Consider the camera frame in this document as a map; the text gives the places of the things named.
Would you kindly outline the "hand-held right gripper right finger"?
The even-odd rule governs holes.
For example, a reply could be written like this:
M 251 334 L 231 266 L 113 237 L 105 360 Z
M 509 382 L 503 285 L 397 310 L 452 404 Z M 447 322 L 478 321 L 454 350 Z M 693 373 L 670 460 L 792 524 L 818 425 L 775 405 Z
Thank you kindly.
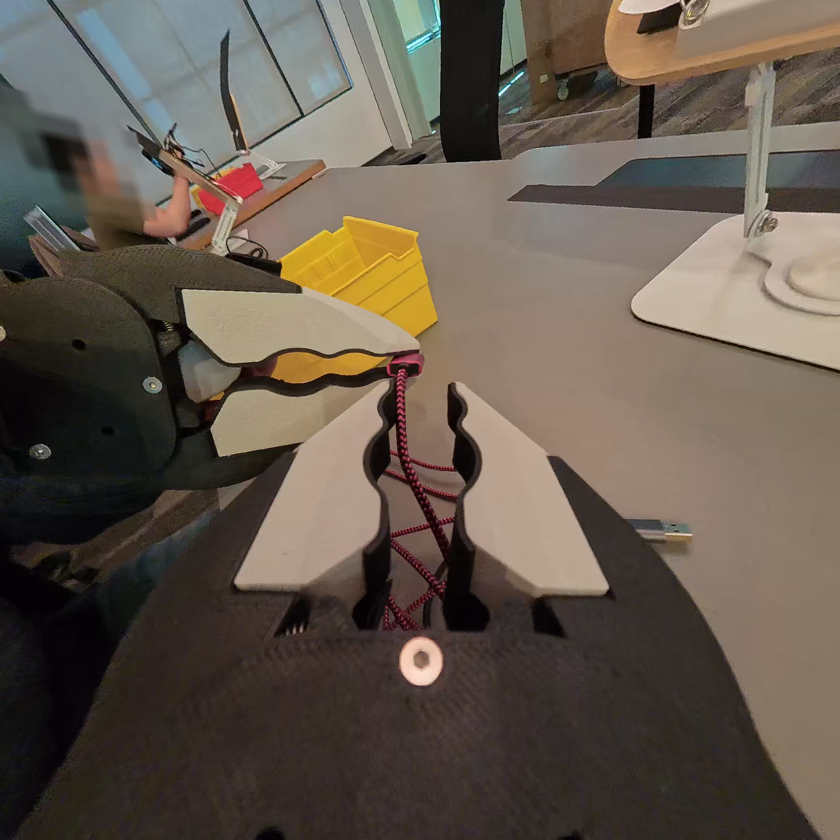
M 457 495 L 444 621 L 483 631 L 506 600 L 601 597 L 610 585 L 548 453 L 462 382 L 448 386 Z

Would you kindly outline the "yellow plastic bin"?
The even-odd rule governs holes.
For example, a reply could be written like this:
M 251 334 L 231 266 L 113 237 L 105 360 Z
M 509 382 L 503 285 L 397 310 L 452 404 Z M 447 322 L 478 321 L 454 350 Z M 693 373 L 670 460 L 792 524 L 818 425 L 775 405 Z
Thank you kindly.
M 438 312 L 418 244 L 409 228 L 345 216 L 283 255 L 281 277 L 384 317 L 415 338 Z

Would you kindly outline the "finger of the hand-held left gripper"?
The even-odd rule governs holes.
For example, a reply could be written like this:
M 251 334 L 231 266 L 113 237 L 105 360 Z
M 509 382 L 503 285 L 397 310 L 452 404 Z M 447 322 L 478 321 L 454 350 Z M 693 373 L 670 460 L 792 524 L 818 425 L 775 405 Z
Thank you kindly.
M 391 393 L 387 371 L 325 374 L 292 384 L 248 380 L 220 402 L 211 422 L 217 455 L 228 457 L 303 445 L 306 451 L 366 445 L 385 426 L 382 402 Z
M 222 362 L 263 362 L 305 352 L 331 359 L 393 357 L 420 343 L 386 318 L 315 290 L 183 290 L 187 328 Z

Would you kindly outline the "printed instruction sheet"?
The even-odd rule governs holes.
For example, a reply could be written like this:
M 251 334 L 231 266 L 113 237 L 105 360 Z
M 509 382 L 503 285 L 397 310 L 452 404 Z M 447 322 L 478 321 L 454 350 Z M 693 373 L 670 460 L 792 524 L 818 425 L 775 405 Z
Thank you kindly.
M 624 1 L 623 14 L 676 6 L 676 54 L 696 58 L 838 23 L 838 1 Z

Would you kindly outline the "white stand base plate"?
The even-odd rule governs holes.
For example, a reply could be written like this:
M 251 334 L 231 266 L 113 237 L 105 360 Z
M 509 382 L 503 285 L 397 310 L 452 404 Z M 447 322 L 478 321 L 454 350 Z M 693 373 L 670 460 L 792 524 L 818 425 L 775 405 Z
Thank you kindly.
M 777 213 L 746 239 L 742 217 L 714 226 L 631 303 L 654 326 L 839 370 L 839 216 Z

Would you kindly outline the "red desk tray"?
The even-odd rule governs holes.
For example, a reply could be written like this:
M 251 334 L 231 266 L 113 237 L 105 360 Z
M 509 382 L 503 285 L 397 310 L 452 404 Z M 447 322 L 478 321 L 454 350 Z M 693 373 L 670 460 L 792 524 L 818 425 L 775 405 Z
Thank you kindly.
M 211 181 L 225 189 L 226 192 L 236 194 L 244 200 L 264 188 L 256 168 L 251 163 L 245 163 L 237 167 L 227 167 L 222 170 L 221 174 L 211 177 Z M 191 194 L 195 204 L 209 214 L 219 216 L 226 206 L 224 200 L 215 197 L 197 185 L 191 188 Z

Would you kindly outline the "wooden desk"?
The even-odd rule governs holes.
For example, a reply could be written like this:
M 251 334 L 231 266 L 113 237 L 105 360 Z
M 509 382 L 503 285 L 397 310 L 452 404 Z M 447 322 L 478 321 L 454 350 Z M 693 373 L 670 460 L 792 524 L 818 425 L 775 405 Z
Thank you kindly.
M 238 210 L 232 231 L 237 231 L 246 226 L 247 222 L 300 186 L 308 183 L 321 172 L 324 172 L 326 168 L 326 164 L 322 160 L 288 162 L 276 176 L 263 182 L 261 190 L 244 199 Z M 211 219 L 211 223 L 195 232 L 194 235 L 176 243 L 178 246 L 191 250 L 210 248 L 218 218 L 212 214 L 205 214 L 205 216 Z

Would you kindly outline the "black office chair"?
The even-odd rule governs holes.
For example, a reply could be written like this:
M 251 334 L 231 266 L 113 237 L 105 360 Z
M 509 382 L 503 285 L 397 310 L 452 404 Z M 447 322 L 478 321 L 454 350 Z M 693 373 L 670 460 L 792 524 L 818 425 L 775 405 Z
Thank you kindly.
M 441 1 L 439 131 L 447 163 L 499 161 L 503 1 Z

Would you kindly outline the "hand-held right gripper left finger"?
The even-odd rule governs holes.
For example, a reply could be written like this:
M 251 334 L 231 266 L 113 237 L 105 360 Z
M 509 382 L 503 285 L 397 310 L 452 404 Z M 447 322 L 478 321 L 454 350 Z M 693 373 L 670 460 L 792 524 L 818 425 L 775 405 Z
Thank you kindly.
M 395 387 L 376 385 L 302 443 L 234 577 L 250 594 L 334 598 L 377 628 L 391 593 L 388 501 Z

